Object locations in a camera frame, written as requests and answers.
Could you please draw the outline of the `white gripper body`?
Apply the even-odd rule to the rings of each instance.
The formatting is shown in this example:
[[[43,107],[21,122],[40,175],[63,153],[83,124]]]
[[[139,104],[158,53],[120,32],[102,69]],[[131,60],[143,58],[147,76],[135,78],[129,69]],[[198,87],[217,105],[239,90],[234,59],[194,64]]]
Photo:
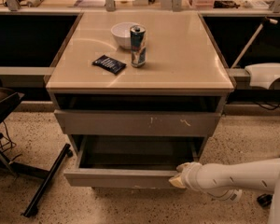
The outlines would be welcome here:
[[[191,165],[183,170],[183,172],[178,172],[181,177],[184,189],[192,189],[195,191],[201,191],[201,187],[198,184],[197,174],[203,166],[198,162],[191,162]]]

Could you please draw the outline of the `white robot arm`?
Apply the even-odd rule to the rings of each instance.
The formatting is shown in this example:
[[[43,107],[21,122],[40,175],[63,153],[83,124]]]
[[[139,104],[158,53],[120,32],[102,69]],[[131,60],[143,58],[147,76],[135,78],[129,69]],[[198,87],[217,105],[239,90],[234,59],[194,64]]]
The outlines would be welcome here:
[[[186,162],[169,182],[180,189],[207,193],[222,201],[238,201],[243,189],[273,194],[268,224],[280,224],[280,158],[234,165]]]

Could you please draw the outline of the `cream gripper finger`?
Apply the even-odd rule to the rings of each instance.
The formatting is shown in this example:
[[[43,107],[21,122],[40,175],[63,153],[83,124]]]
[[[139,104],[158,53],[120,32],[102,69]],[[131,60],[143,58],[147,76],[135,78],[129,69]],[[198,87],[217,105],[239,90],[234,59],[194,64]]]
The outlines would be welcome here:
[[[181,177],[179,175],[173,176],[169,179],[169,182],[172,186],[182,189],[183,188],[183,183],[181,181]]]
[[[184,170],[185,168],[187,168],[188,166],[190,166],[190,165],[191,165],[190,162],[182,163],[182,164],[180,164],[180,165],[178,165],[178,166],[176,167],[176,170],[177,170],[178,172],[183,172],[183,170]]]

